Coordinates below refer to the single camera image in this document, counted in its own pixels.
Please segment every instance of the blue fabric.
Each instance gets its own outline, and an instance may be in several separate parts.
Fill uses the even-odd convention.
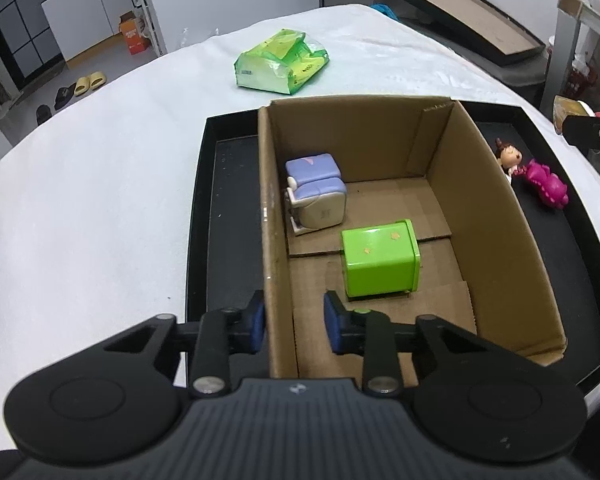
[[[251,351],[259,352],[264,339],[264,301],[258,306],[251,325]]]
[[[298,187],[316,180],[340,177],[340,170],[329,153],[305,156],[290,160],[285,164],[286,174],[293,177]]]
[[[317,182],[310,182],[300,186],[294,191],[296,200],[325,195],[327,193],[347,193],[347,186],[339,178],[326,178]]]
[[[382,12],[385,16],[388,16],[389,18],[391,18],[392,20],[395,20],[396,22],[400,21],[398,19],[398,16],[395,15],[395,12],[393,12],[391,10],[391,7],[389,7],[385,4],[373,4],[371,6],[371,8],[377,10],[378,12]]]
[[[324,327],[327,330],[331,351],[337,354],[340,352],[340,338],[342,337],[338,314],[336,314],[336,309],[331,304],[328,294],[324,295],[322,302],[324,304]]]

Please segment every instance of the orange box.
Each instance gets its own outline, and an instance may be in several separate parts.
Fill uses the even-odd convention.
[[[120,16],[120,32],[125,38],[126,46],[129,47],[131,54],[143,52],[149,47],[150,42],[147,38],[140,36],[136,27],[136,16],[132,12],[127,12]]]

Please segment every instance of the green plastic package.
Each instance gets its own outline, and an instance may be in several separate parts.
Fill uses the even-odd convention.
[[[295,94],[329,62],[324,47],[304,32],[283,28],[240,54],[234,64],[238,86]]]

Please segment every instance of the white tablecloth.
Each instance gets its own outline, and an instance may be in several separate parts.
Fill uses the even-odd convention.
[[[521,105],[560,158],[600,237],[600,177],[527,102],[444,46],[363,6],[257,23],[123,76],[0,161],[0,449],[9,389],[159,312],[184,320],[189,219],[205,120],[267,105],[233,63],[280,28],[331,62],[298,96],[444,95]],[[600,401],[600,388],[589,402]]]

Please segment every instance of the magenta dinosaur toy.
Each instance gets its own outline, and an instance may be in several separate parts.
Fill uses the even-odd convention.
[[[548,166],[538,164],[533,159],[526,165],[522,173],[525,175],[526,181],[536,188],[540,200],[545,205],[562,209],[569,203],[567,185],[555,173],[551,173]]]

